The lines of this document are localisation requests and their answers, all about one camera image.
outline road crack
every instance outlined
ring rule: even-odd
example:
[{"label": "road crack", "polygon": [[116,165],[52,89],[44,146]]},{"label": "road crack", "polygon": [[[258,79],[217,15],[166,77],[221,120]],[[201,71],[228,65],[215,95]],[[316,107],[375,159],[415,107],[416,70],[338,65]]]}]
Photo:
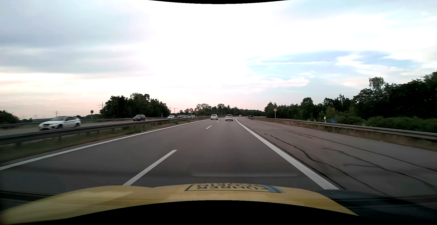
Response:
[{"label": "road crack", "polygon": [[[369,184],[367,184],[367,183],[365,183],[365,182],[363,182],[363,181],[358,180],[357,178],[355,178],[355,177],[349,175],[348,173],[342,171],[341,169],[339,169],[339,168],[337,168],[337,167],[334,167],[334,166],[332,166],[332,165],[330,165],[330,164],[327,164],[327,163],[325,163],[325,162],[317,161],[317,160],[313,159],[313,158],[312,158],[312,157],[311,157],[311,156],[310,156],[306,151],[300,149],[299,147],[297,147],[297,146],[295,146],[295,145],[292,145],[292,144],[290,144],[290,143],[288,143],[288,142],[285,142],[285,141],[283,141],[283,140],[281,140],[281,139],[278,139],[277,137],[275,137],[275,136],[273,136],[273,135],[266,134],[266,133],[265,133],[265,135],[269,135],[269,136],[271,136],[271,137],[277,139],[278,141],[281,141],[281,142],[283,142],[283,143],[285,143],[285,144],[291,145],[292,147],[294,147],[294,148],[300,150],[300,151],[303,152],[303,153],[305,154],[305,156],[306,156],[309,160],[311,160],[311,161],[314,161],[314,162],[317,162],[317,163],[321,163],[321,164],[324,164],[324,165],[330,166],[331,168],[336,169],[337,171],[343,173],[343,174],[346,175],[347,177],[350,177],[350,178],[352,178],[352,179],[358,181],[359,183],[361,183],[361,184],[367,186],[368,188],[370,188],[370,189],[372,189],[372,190],[374,190],[374,191],[377,191],[377,192],[379,192],[380,194],[383,194],[383,195],[386,195],[386,196],[390,196],[390,195],[388,195],[388,194],[386,194],[386,193],[384,193],[384,192],[382,192],[382,191],[379,191],[378,189],[376,189],[376,188],[370,186]],[[294,155],[293,155],[292,153],[288,152],[287,150],[285,150],[285,149],[283,149],[283,148],[281,148],[281,149],[282,149],[283,151],[287,152],[288,154],[290,154],[290,155],[292,155],[292,156],[294,157]],[[337,182],[335,182],[335,183],[336,183],[337,185],[341,186],[343,189],[346,189],[345,187],[343,187],[343,186],[340,185],[339,183],[337,183]]]},{"label": "road crack", "polygon": [[377,152],[374,152],[374,151],[364,150],[364,149],[361,149],[361,148],[358,148],[358,147],[355,147],[355,146],[350,146],[350,145],[339,143],[339,142],[336,142],[336,141],[327,140],[327,139],[320,138],[320,137],[313,136],[313,135],[309,135],[309,134],[306,134],[306,133],[295,133],[295,134],[305,134],[305,135],[308,135],[308,136],[311,136],[311,137],[314,137],[314,138],[318,138],[318,139],[321,139],[321,140],[334,142],[334,143],[337,143],[337,144],[345,145],[345,146],[352,147],[352,148],[355,148],[355,149],[358,149],[358,150],[362,150],[362,151],[371,152],[371,153],[374,153],[374,154],[377,154],[377,155],[381,155],[381,156],[384,156],[384,157],[387,157],[387,158],[395,159],[395,160],[398,160],[398,161],[401,161],[401,162],[404,162],[404,163],[408,163],[408,164],[411,164],[411,165],[414,165],[414,166],[417,166],[417,167],[421,167],[421,168],[425,168],[425,169],[437,172],[437,169],[432,169],[432,168],[429,168],[429,167],[421,166],[421,165],[418,165],[418,164],[415,164],[415,163],[412,163],[412,162],[408,162],[408,161],[404,161],[404,160],[401,160],[401,159],[397,159],[397,158],[394,158],[394,157],[391,157],[391,156],[388,156],[388,155],[384,155],[384,154],[381,154],[381,153],[377,153]]},{"label": "road crack", "polygon": [[437,187],[436,187],[435,185],[433,185],[433,184],[431,184],[431,183],[428,183],[428,182],[426,182],[426,181],[424,181],[424,180],[422,180],[422,179],[416,178],[416,177],[414,177],[414,176],[409,176],[409,175],[407,175],[407,174],[405,174],[405,173],[402,173],[402,172],[399,172],[399,171],[386,169],[386,168],[383,167],[383,166],[380,166],[380,165],[374,164],[374,163],[372,163],[372,162],[370,162],[370,161],[367,161],[367,160],[361,159],[361,158],[359,158],[359,157],[356,157],[356,156],[353,156],[353,155],[347,154],[347,153],[345,153],[344,151],[335,150],[335,149],[329,149],[329,148],[323,148],[323,149],[325,149],[325,150],[331,150],[331,151],[337,151],[337,152],[342,153],[342,154],[344,154],[344,155],[347,155],[347,156],[353,157],[353,158],[355,158],[355,159],[361,160],[361,161],[363,161],[363,162],[366,162],[366,163],[368,163],[368,164],[371,164],[371,165],[373,165],[373,166],[375,166],[375,167],[377,167],[377,168],[380,168],[380,169],[382,169],[382,170],[385,170],[385,171],[388,171],[388,172],[394,172],[394,173],[397,173],[397,174],[400,174],[400,175],[403,175],[403,176],[407,176],[407,177],[413,178],[413,179],[418,180],[419,182],[422,182],[422,183],[424,183],[425,185],[429,186],[431,189],[434,189],[435,191],[437,191]]}]

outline power line tower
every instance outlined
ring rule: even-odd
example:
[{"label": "power line tower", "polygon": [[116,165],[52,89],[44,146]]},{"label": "power line tower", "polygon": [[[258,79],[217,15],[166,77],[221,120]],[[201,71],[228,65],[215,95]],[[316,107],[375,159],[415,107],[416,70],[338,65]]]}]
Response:
[{"label": "power line tower", "polygon": [[102,110],[103,109],[103,102],[102,102],[102,104],[101,105],[99,105],[99,108]]}]

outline yellow car hood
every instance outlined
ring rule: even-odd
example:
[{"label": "yellow car hood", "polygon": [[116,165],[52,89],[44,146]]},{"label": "yellow car hood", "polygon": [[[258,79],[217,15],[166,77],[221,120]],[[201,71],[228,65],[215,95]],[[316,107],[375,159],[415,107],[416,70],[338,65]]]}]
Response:
[{"label": "yellow car hood", "polygon": [[4,224],[64,219],[136,205],[191,200],[244,200],[300,205],[356,215],[312,191],[246,183],[162,187],[103,186],[47,197],[0,212]]}]

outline hood sticker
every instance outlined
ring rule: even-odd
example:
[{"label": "hood sticker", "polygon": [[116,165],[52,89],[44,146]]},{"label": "hood sticker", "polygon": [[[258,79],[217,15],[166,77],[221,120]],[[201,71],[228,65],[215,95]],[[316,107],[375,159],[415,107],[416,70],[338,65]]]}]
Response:
[{"label": "hood sticker", "polygon": [[281,189],[260,184],[248,184],[248,183],[198,183],[191,184],[185,191],[255,191],[255,192],[268,192],[268,193],[284,193]]}]

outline white suv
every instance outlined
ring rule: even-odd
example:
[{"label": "white suv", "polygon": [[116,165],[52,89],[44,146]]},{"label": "white suv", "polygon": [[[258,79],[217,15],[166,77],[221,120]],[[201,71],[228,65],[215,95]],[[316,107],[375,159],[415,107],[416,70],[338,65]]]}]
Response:
[{"label": "white suv", "polygon": [[80,126],[80,119],[75,116],[57,116],[50,121],[40,123],[39,130],[74,128]]}]

